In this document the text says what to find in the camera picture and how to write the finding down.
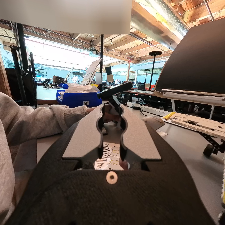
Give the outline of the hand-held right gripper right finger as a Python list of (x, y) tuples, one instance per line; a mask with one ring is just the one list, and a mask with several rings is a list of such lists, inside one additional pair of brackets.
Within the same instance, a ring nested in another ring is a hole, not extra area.
[(135, 114), (132, 118), (133, 124), (128, 125), (127, 128), (122, 128), (123, 133), (120, 138), (121, 160), (160, 161), (161, 156), (145, 123)]

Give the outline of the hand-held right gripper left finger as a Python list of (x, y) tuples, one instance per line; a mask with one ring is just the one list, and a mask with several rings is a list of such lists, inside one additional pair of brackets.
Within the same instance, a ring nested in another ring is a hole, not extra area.
[(63, 159), (97, 160), (103, 156), (105, 103), (81, 119), (65, 149)]

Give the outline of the person's left forearm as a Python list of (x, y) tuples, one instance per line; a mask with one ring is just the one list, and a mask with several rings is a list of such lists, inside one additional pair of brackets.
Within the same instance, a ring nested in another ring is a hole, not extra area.
[(21, 106), (7, 128), (8, 144), (15, 146), (33, 139), (63, 133), (94, 109), (84, 105), (76, 108), (52, 105), (37, 109)]

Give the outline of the zebra striped lego vehicle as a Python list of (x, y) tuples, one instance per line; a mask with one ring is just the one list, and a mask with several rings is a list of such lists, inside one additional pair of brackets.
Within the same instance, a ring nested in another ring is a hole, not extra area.
[(181, 156), (200, 197), (217, 225), (225, 224), (225, 124), (192, 115), (167, 112), (176, 120), (162, 130), (165, 140)]

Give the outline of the person's right hand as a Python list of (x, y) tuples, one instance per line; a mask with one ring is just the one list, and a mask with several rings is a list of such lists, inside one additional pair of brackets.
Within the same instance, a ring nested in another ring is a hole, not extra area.
[(121, 158), (119, 159), (119, 165), (123, 170), (128, 170), (128, 163), (126, 160), (122, 161)]

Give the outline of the person's left hand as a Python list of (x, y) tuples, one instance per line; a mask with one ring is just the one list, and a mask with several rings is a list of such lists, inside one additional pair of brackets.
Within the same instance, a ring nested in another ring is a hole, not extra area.
[(104, 123), (119, 122), (120, 117), (117, 114), (110, 114), (110, 113), (105, 112), (105, 114), (103, 116), (103, 121), (104, 121)]

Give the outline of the white display board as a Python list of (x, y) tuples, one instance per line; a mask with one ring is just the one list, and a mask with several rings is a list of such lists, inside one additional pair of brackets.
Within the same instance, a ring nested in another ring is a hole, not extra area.
[(91, 63), (91, 65), (89, 66), (89, 68), (87, 69), (85, 76), (82, 80), (82, 82), (80, 83), (81, 85), (90, 85), (94, 75), (95, 75), (95, 69), (97, 68), (97, 66), (100, 64), (100, 62), (102, 62), (102, 58), (94, 61)]

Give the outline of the zebra print sticker sheet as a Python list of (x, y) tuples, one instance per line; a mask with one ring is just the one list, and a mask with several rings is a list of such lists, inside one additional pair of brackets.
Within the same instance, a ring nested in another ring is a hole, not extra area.
[(95, 170), (122, 171), (119, 165), (120, 145), (110, 142), (103, 142), (103, 156), (94, 163)]

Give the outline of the blue storage bin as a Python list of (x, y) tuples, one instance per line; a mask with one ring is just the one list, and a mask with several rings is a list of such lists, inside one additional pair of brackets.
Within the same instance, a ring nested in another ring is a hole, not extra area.
[(63, 89), (56, 92), (56, 100), (61, 105), (66, 105), (69, 108), (78, 106), (96, 107), (102, 104), (102, 99), (98, 98), (96, 92), (86, 93), (67, 93)]

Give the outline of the grey sweatshirt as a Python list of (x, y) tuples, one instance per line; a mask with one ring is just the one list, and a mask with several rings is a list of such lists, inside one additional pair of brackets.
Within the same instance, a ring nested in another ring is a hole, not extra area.
[(37, 110), (19, 106), (0, 93), (0, 224), (4, 225), (20, 201), (32, 170), (15, 173), (10, 146), (16, 146), (35, 137)]

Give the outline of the black desk divider panel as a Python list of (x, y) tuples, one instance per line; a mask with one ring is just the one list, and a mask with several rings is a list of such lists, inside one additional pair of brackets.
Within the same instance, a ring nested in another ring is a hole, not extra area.
[(190, 28), (164, 64), (154, 94), (225, 106), (225, 18)]

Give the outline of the black metal post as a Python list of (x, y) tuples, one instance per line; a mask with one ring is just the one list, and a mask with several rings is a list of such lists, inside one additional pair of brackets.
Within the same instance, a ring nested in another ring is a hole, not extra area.
[(103, 74), (103, 41), (104, 41), (104, 35), (101, 34), (101, 39), (100, 39), (100, 84), (99, 84), (99, 90), (102, 91), (102, 74)]

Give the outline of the silver ventilation duct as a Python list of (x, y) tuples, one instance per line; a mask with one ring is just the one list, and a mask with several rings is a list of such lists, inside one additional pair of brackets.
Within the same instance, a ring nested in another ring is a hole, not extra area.
[(172, 51), (190, 29), (168, 0), (133, 0), (131, 27)]

